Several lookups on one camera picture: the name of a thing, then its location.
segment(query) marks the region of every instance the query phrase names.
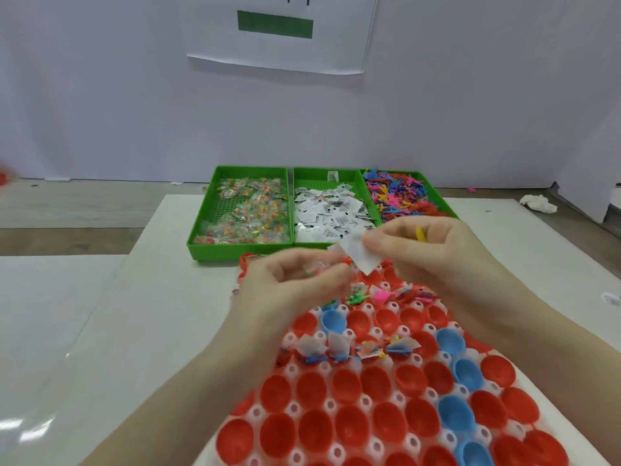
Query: person's left hand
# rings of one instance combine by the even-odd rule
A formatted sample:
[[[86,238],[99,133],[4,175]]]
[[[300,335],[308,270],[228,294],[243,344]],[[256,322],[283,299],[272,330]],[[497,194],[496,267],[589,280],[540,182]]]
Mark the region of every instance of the person's left hand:
[[[326,250],[291,249],[253,261],[218,335],[250,345],[238,348],[255,352],[255,368],[267,372],[296,317],[349,295],[354,273],[339,263],[342,258]],[[316,261],[336,264],[308,277],[304,267]]]

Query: green plastic basket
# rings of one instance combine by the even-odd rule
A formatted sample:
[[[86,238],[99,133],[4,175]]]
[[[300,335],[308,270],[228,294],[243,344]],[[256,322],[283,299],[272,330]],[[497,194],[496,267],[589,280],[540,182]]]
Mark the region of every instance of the green plastic basket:
[[[209,222],[217,221],[226,212],[233,211],[238,204],[243,203],[247,197],[233,197],[221,199],[220,192],[216,189],[222,178],[281,178],[285,187],[285,193],[291,198],[289,193],[289,174],[286,168],[273,166],[217,166],[213,172],[213,177],[202,200],[198,216],[188,237],[188,250],[192,258],[199,261],[204,260],[238,260],[243,254],[252,253],[274,253],[278,250],[288,249],[293,246],[293,213],[291,199],[288,202],[288,235],[290,241],[287,243],[236,243],[231,245],[196,245],[192,241],[198,234],[203,220]]]
[[[360,174],[361,176],[368,172],[370,170],[370,168],[367,168],[366,170],[360,170]],[[453,211],[453,209],[451,209],[451,207],[448,205],[448,203],[446,201],[444,201],[444,198],[442,196],[439,195],[439,193],[435,190],[435,188],[431,185],[431,183],[429,182],[428,179],[425,178],[425,175],[423,175],[420,172],[403,172],[402,170],[378,170],[379,172],[388,172],[388,173],[401,173],[401,174],[406,174],[406,175],[410,175],[413,179],[417,180],[417,181],[422,181],[423,184],[425,185],[425,188],[427,189],[427,196],[429,197],[429,201],[431,201],[432,203],[435,203],[438,206],[438,211],[442,211],[442,212],[446,212],[446,215],[448,217],[455,217],[456,219],[459,219],[459,216],[457,216],[457,214],[455,213],[455,211]],[[366,186],[366,182],[365,182],[365,189],[369,195],[369,199],[371,199],[371,202],[373,202],[372,198],[371,198],[371,192],[369,191],[369,188]]]
[[[338,172],[339,181],[328,181],[328,172]],[[365,179],[358,170],[345,170],[342,168],[294,168],[293,169],[293,190],[299,187],[308,189],[331,189],[336,188],[341,183],[353,186],[352,191],[359,201],[364,201],[369,211],[369,216],[373,224],[381,225],[382,221],[377,212],[377,208],[371,199],[369,190],[366,187]],[[292,211],[295,212],[295,205],[291,203]],[[333,242],[295,242],[296,247],[306,247],[307,249],[327,249]]]

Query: egg tray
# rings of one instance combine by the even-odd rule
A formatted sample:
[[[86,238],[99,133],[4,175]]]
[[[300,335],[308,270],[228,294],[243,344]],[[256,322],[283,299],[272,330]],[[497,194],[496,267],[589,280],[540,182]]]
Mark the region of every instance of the egg tray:
[[[243,280],[244,273],[238,279]],[[394,290],[404,283],[383,263],[358,280]],[[383,305],[331,307],[347,321],[352,354],[364,340],[411,336],[414,353],[306,363],[304,334],[327,341],[316,307],[284,336],[273,373],[217,433],[227,465],[567,466],[513,364],[477,342],[422,285]]]

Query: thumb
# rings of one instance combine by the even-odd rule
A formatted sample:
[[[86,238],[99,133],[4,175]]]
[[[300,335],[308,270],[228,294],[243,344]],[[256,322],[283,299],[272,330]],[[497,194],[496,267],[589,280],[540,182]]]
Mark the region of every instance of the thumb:
[[[332,266],[321,274],[286,282],[290,295],[298,304],[314,307],[325,304],[337,297],[344,286],[348,286],[353,279],[353,271],[344,263]]]
[[[418,266],[430,273],[436,273],[441,263],[443,253],[441,243],[425,243],[395,237],[385,234],[380,229],[367,232],[362,241],[369,250],[387,260]]]

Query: person's right hand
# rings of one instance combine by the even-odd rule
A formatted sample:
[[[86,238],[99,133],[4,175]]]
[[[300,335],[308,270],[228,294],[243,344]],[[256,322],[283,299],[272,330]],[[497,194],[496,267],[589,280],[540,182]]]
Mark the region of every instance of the person's right hand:
[[[417,226],[427,243],[416,240]],[[399,217],[367,232],[363,242],[391,260],[401,279],[436,292],[456,320],[483,341],[490,328],[510,326],[520,316],[519,305],[509,302],[533,296],[458,219]]]

